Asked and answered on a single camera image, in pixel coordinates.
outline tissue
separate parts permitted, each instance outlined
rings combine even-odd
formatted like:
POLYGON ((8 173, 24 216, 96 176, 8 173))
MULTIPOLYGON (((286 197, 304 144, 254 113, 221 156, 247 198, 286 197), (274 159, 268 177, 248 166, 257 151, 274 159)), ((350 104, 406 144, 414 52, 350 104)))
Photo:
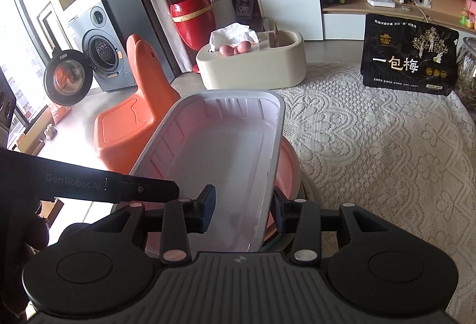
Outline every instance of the tissue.
POLYGON ((210 51, 215 52, 223 45, 238 46, 244 40, 252 44, 259 42, 256 32, 240 23, 233 23, 225 28, 219 28, 210 35, 210 51))

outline washing machine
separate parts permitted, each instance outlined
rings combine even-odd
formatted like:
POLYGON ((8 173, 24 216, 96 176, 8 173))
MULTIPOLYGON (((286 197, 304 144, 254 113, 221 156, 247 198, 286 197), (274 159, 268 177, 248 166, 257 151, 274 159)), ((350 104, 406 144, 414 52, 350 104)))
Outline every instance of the washing machine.
POLYGON ((82 52, 54 51, 46 67, 45 91, 58 105, 71 106, 81 101, 90 90, 93 76, 102 91, 136 84, 103 1, 70 21, 73 39, 82 52))

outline window frame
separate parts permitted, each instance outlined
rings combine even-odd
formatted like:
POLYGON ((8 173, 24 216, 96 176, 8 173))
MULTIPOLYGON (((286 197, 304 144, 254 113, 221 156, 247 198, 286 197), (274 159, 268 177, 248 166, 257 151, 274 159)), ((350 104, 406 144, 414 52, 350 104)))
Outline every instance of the window frame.
MULTIPOLYGON (((43 61, 45 66, 51 61, 50 56, 48 55, 48 52, 46 51, 46 48, 44 47, 43 43, 40 40, 40 37, 38 36, 38 33, 36 32, 35 27, 33 26, 32 20, 30 19, 27 9, 25 7, 25 4, 23 3, 23 0, 14 0, 15 5, 17 7, 18 13, 20 14, 20 18, 23 22, 23 25, 25 26, 25 29, 27 30, 28 36, 32 40, 33 46, 35 47, 36 51, 38 52, 38 55, 40 56, 40 59, 43 61)), ((36 115, 32 117, 31 119, 28 119, 26 115, 23 114, 21 108, 18 106, 18 104, 15 105, 14 113, 17 116, 18 120, 23 124, 24 132, 28 132, 33 124, 40 118, 40 116, 45 112, 47 109, 48 105, 44 105, 40 110, 36 112, 36 115)))

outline gold logo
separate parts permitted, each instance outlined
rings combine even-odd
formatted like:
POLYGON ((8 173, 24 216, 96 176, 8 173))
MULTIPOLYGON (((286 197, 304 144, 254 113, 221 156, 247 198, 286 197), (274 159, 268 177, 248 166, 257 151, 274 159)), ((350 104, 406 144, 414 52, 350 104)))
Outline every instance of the gold logo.
POLYGON ((389 46, 392 37, 389 34, 380 35, 380 45, 389 46))

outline jar lid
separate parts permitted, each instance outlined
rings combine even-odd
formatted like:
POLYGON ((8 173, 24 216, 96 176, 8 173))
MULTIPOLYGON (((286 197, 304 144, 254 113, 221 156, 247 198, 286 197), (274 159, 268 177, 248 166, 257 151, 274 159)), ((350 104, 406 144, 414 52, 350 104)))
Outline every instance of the jar lid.
POLYGON ((466 37, 463 39, 465 47, 476 57, 476 38, 466 37))

